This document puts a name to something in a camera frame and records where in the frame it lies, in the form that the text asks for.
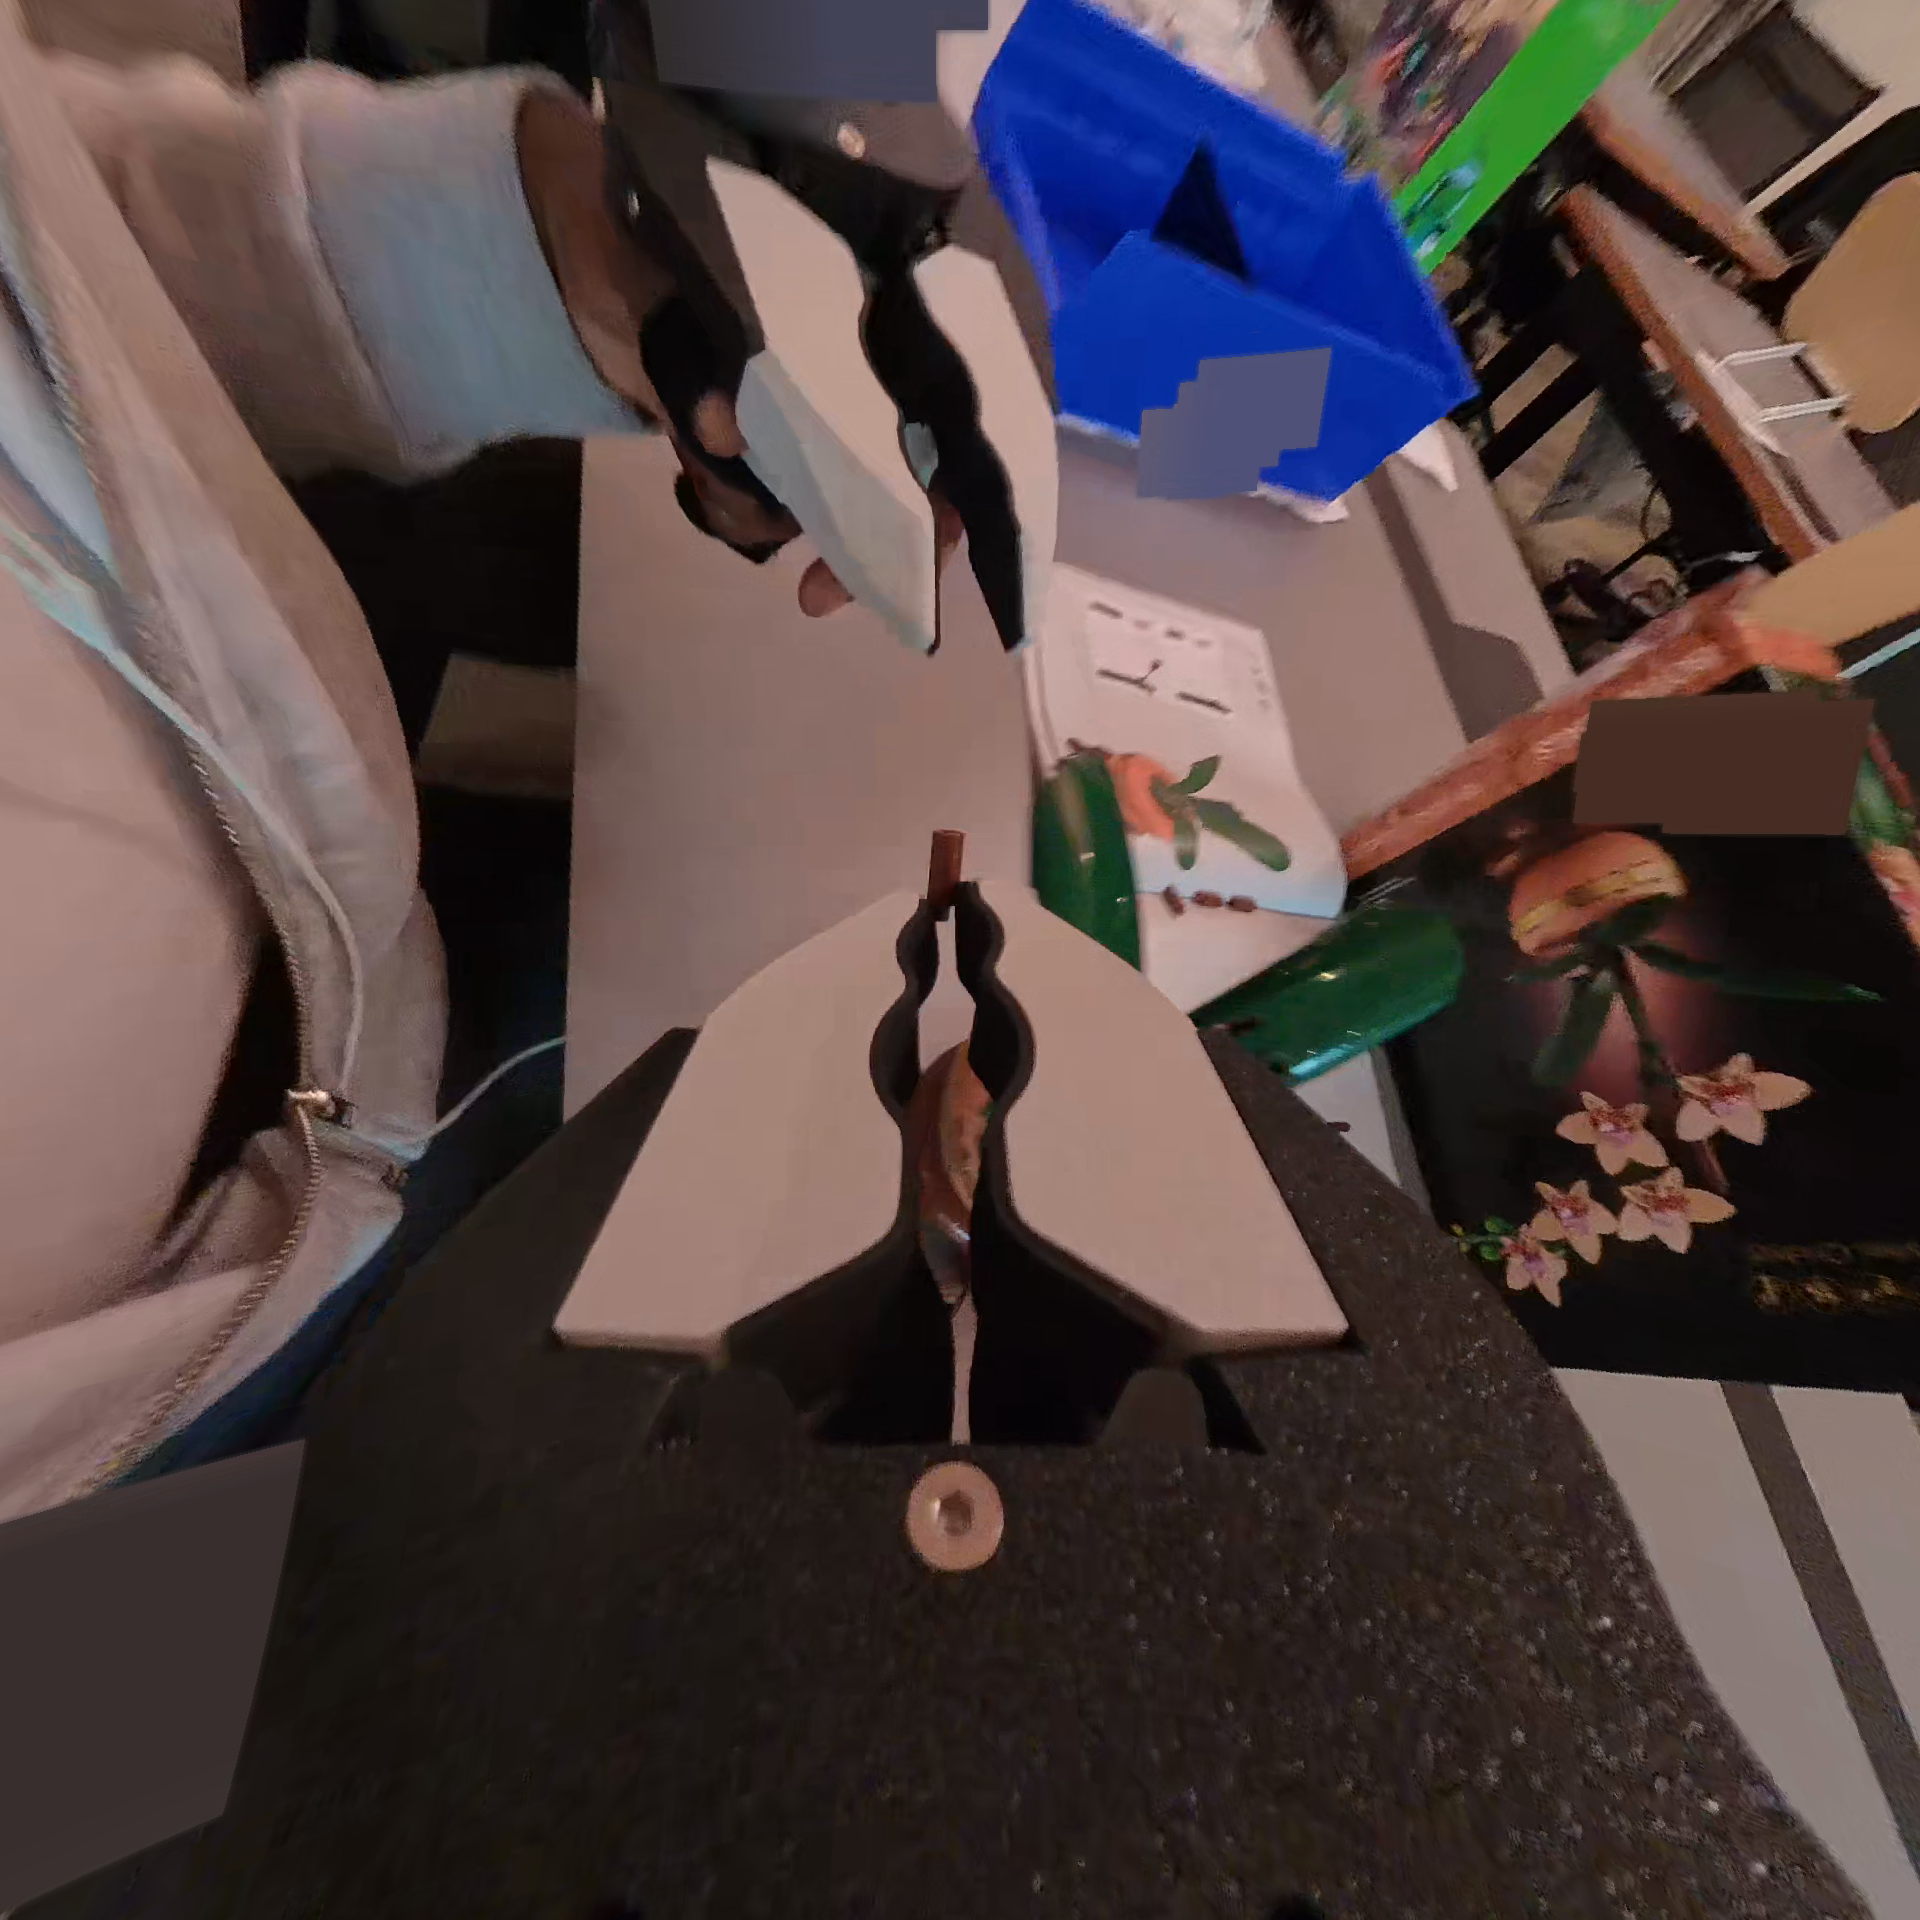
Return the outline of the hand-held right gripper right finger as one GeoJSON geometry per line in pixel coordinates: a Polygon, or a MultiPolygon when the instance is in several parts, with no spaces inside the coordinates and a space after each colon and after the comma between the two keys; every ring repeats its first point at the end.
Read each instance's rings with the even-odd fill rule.
{"type": "Polygon", "coordinates": [[[990,1092],[973,1450],[1089,1450],[1137,1375],[1339,1347],[1348,1317],[1197,1022],[1025,885],[961,885],[990,1092]]]}

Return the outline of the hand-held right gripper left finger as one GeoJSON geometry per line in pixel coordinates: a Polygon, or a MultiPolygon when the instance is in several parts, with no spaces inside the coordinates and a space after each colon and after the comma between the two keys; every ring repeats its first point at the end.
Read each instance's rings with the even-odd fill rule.
{"type": "Polygon", "coordinates": [[[907,1108],[939,919],[887,889],[694,1029],[557,1309],[563,1347],[752,1369],[835,1443],[955,1443],[907,1108]]]}

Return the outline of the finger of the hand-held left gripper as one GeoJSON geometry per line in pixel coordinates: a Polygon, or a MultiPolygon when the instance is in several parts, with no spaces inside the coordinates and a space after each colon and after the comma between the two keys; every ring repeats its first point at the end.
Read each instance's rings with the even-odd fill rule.
{"type": "Polygon", "coordinates": [[[757,490],[799,520],[821,567],[907,650],[939,654],[939,483],[930,437],[907,418],[909,265],[961,244],[967,192],[920,192],[876,169],[828,182],[841,234],[789,182],[712,160],[712,192],[747,272],[757,346],[737,375],[737,429],[757,490]]]}
{"type": "Polygon", "coordinates": [[[930,437],[995,640],[1025,654],[1058,558],[1058,408],[995,259],[948,244],[907,293],[920,375],[907,418],[930,437]]]}

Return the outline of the person's left forearm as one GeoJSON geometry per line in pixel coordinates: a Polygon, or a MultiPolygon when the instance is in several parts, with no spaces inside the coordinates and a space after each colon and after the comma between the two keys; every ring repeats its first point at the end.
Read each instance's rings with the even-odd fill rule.
{"type": "Polygon", "coordinates": [[[595,117],[549,73],[368,87],[288,66],[259,102],[289,160],[289,234],[341,322],[361,445],[320,466],[433,483],[513,437],[628,437],[640,402],[594,364],[520,182],[520,109],[595,117]]]}

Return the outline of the grey desk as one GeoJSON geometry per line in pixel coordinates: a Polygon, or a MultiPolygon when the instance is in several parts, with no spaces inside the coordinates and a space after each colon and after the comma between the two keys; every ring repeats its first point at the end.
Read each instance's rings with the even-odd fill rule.
{"type": "MultiPolygon", "coordinates": [[[[1451,476],[1443,496],[1387,466],[1312,532],[1272,500],[1137,500],[1137,456],[1067,429],[1067,567],[1259,627],[1301,782],[1359,826],[1470,727],[1574,684],[1486,483],[1470,449],[1451,476]]],[[[930,826],[961,826],[990,877],[1028,869],[1025,684],[973,568],[930,664],[869,612],[806,622],[795,575],[799,547],[752,568],[694,535],[663,445],[586,445],[563,1115],[789,948],[928,877],[930,826]]],[[[1559,1387],[1764,1772],[1872,1915],[1916,1915],[1808,1610],[1845,1573],[1916,1714],[1916,1409],[1714,1375],[1559,1387]],[[1836,1573],[1787,1559],[1772,1502],[1822,1502],[1836,1573]]]]}

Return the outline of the person's left hand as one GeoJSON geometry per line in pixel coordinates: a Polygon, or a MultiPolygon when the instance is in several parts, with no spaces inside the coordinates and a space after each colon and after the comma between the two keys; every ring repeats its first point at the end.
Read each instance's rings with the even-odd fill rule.
{"type": "Polygon", "coordinates": [[[513,102],[513,169],[520,169],[520,199],[545,234],[545,265],[557,278],[557,299],[571,310],[571,332],[586,340],[595,382],[628,398],[640,425],[654,425],[719,543],[795,543],[795,512],[768,512],[752,496],[725,490],[712,456],[737,456],[737,418],[730,398],[694,402],[694,429],[674,429],[650,368],[640,368],[640,322],[674,293],[674,278],[635,254],[606,199],[606,134],[571,94],[520,94],[513,102]]]}

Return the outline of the toy brick potted plant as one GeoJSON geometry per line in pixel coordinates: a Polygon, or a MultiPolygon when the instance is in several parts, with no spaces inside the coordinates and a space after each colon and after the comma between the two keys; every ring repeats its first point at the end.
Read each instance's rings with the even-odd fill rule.
{"type": "Polygon", "coordinates": [[[1192,905],[1171,919],[1137,877],[1160,798],[1192,798],[1192,816],[1160,816],[1171,826],[1197,826],[1192,846],[1207,826],[1237,826],[1227,846],[1250,846],[1250,820],[1201,795],[1207,773],[1215,756],[1160,773],[1152,756],[1070,743],[1028,810],[1044,911],[1138,964],[1192,1022],[1228,1029],[1290,1088],[1387,1048],[1458,994],[1458,931],[1416,905],[1359,905],[1339,919],[1192,905]]]}

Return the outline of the white instruction booklet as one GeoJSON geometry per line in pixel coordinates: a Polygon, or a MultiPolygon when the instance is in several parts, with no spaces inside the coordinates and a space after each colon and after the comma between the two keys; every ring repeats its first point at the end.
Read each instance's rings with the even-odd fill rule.
{"type": "Polygon", "coordinates": [[[1197,826],[1160,820],[1192,816],[1192,798],[1160,798],[1137,863],[1138,889],[1171,889],[1192,869],[1201,889],[1259,899],[1277,919],[1339,911],[1348,869],[1301,782],[1259,627],[1058,567],[1044,635],[1025,650],[1025,718],[1039,782],[1070,743],[1152,756],[1160,773],[1215,756],[1201,795],[1250,820],[1250,846],[1227,846],[1237,826],[1207,826],[1192,846],[1197,826]]]}

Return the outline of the blue plastic bin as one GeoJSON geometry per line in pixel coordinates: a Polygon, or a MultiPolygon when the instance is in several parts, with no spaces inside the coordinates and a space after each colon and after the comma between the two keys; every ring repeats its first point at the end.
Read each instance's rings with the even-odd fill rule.
{"type": "Polygon", "coordinates": [[[1138,445],[1201,364],[1320,357],[1312,445],[1259,483],[1336,500],[1470,402],[1387,186],[1106,7],[1014,14],[973,148],[1044,293],[1067,425],[1138,445]]]}

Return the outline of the black orchid print box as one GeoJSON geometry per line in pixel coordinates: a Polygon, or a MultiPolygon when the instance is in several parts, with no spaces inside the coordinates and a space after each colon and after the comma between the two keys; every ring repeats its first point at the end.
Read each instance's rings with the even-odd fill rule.
{"type": "Polygon", "coordinates": [[[1566,1369],[1920,1387],[1916,612],[1729,589],[1348,826],[1458,931],[1393,1045],[1431,1217],[1566,1369]]]}

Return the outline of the green printed box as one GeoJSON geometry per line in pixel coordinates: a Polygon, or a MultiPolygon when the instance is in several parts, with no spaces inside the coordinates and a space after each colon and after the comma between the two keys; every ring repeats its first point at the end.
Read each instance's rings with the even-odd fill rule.
{"type": "Polygon", "coordinates": [[[1393,192],[1431,278],[1668,0],[1393,0],[1331,87],[1312,134],[1393,192]]]}

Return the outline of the long wooden table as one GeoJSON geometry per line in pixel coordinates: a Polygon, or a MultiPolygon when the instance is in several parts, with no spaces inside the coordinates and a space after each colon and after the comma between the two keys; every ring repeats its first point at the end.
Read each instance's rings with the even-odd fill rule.
{"type": "MultiPolygon", "coordinates": [[[[1764,449],[1742,429],[1742,418],[1717,402],[1717,387],[1695,368],[1695,357],[1772,346],[1787,332],[1787,310],[1783,322],[1763,310],[1763,293],[1787,288],[1787,254],[1729,192],[1707,141],[1676,117],[1676,102],[1648,87],[1639,66],[1623,66],[1595,94],[1595,102],[1578,109],[1578,134],[1595,134],[1600,160],[1615,160],[1632,186],[1656,192],[1656,218],[1676,218],[1714,244],[1707,259],[1692,259],[1676,234],[1648,229],[1595,182],[1559,192],[1578,265],[1608,278],[1608,293],[1632,324],[1629,364],[1656,357],[1668,368],[1707,445],[1744,496],[1763,535],[1787,567],[1802,567],[1886,520],[1892,500],[1859,449],[1863,429],[1845,429],[1836,418],[1794,418],[1772,429],[1783,449],[1764,449]]],[[[1808,398],[1808,375],[1794,368],[1752,368],[1744,382],[1764,402],[1808,398]]]]}

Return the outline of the pale wooden chair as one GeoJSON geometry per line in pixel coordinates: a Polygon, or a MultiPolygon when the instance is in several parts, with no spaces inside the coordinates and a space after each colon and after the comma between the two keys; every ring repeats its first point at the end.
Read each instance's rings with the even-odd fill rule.
{"type": "Polygon", "coordinates": [[[1772,346],[1695,357],[1742,429],[1783,449],[1783,425],[1836,418],[1892,429],[1920,408],[1920,172],[1886,182],[1787,299],[1772,346]],[[1744,375],[1794,368],[1808,398],[1764,402],[1744,375]]]}
{"type": "Polygon", "coordinates": [[[1920,622],[1920,506],[1902,506],[1787,567],[1783,575],[1744,589],[1742,622],[1763,635],[1802,635],[1822,650],[1845,650],[1886,627],[1908,635],[1920,622]]]}

